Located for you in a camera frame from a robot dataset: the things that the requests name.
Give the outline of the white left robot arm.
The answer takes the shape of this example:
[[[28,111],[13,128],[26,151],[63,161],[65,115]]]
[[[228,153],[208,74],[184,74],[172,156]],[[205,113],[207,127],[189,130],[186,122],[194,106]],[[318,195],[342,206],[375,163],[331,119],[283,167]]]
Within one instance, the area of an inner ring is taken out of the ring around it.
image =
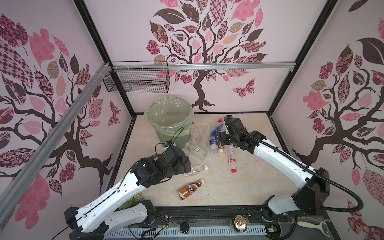
[[[163,153],[135,162],[121,181],[91,203],[70,207],[65,220],[71,240],[102,240],[105,235],[134,224],[151,224],[157,210],[150,200],[120,210],[129,199],[151,186],[164,183],[175,175],[191,171],[191,162],[177,146],[168,147]]]

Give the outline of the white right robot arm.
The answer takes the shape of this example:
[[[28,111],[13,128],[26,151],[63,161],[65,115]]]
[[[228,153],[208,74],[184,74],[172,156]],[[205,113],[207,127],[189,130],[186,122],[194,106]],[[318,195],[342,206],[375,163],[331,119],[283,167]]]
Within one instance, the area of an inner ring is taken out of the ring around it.
[[[224,146],[233,145],[253,154],[284,174],[291,180],[297,190],[285,196],[270,196],[261,207],[261,214],[266,222],[271,222],[278,215],[287,212],[302,211],[315,215],[330,194],[327,182],[329,173],[291,160],[267,137],[258,131],[248,132],[239,118],[231,115],[224,117],[224,131],[216,134],[216,140]]]

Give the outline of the clear bottle white cap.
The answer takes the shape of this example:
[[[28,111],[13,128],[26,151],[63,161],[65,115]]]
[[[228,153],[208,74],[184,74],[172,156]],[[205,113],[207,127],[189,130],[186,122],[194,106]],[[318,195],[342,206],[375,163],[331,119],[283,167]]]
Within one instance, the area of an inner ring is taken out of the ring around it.
[[[191,166],[191,171],[188,173],[184,173],[184,177],[191,177],[195,175],[202,174],[203,172],[209,169],[208,165],[193,165]]]

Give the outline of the brown coffee drink bottle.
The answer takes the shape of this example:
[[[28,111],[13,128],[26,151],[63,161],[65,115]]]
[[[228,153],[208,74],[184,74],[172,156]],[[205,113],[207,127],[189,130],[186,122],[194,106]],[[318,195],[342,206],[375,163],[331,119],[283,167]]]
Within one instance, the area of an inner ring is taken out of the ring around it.
[[[185,200],[186,198],[190,197],[194,194],[194,192],[202,187],[205,184],[204,179],[199,179],[198,181],[194,183],[187,184],[186,186],[182,187],[178,190],[178,194],[181,200]]]

